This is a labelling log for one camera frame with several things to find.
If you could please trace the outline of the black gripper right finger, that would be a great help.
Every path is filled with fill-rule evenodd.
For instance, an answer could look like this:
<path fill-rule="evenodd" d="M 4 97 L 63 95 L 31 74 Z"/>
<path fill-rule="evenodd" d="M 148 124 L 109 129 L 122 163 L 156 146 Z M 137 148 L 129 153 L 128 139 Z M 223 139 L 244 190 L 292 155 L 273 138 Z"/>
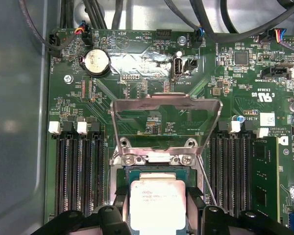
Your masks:
<path fill-rule="evenodd" d="M 206 205 L 199 188 L 186 188 L 186 217 L 195 235 L 294 235 L 294 231 L 258 211 L 241 211 L 238 217 L 221 207 Z"/>

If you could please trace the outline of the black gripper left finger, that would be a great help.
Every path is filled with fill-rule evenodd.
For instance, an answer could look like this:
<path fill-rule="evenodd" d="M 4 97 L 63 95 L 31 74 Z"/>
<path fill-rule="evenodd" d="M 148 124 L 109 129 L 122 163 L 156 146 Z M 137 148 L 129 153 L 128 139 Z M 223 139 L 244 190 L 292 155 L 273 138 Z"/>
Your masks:
<path fill-rule="evenodd" d="M 126 220 L 128 188 L 119 187 L 113 205 L 98 207 L 86 217 L 81 211 L 65 211 L 35 231 L 37 235 L 130 235 Z"/>

